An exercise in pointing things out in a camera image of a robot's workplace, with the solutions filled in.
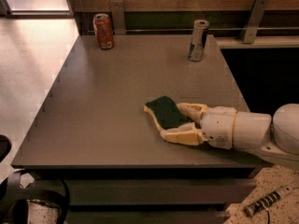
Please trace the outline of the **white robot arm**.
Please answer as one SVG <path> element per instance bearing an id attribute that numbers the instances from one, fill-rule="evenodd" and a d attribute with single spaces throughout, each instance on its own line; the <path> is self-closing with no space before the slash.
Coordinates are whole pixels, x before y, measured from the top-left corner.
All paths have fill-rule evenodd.
<path id="1" fill-rule="evenodd" d="M 238 111 L 233 107 L 208 108 L 180 104 L 178 110 L 192 121 L 161 131 L 170 143 L 236 149 L 264 161 L 299 168 L 298 106 L 284 105 L 275 115 Z"/>

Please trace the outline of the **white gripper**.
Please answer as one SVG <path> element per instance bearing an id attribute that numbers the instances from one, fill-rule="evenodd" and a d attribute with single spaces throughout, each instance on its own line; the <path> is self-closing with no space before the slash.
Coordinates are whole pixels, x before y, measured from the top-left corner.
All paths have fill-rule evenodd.
<path id="1" fill-rule="evenodd" d="M 193 122 L 160 131 L 168 143 L 198 146 L 207 141 L 212 147 L 231 149 L 237 111 L 233 107 L 210 108 L 204 104 L 178 103 L 178 110 Z"/>

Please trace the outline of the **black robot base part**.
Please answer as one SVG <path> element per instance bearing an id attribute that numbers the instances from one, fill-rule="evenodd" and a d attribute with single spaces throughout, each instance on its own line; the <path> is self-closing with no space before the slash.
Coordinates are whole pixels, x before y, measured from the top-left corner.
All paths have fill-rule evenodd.
<path id="1" fill-rule="evenodd" d="M 70 193 L 61 178 L 55 178 L 63 194 L 42 187 L 25 188 L 21 177 L 28 171 L 9 175 L 0 185 L 0 224 L 64 224 Z"/>

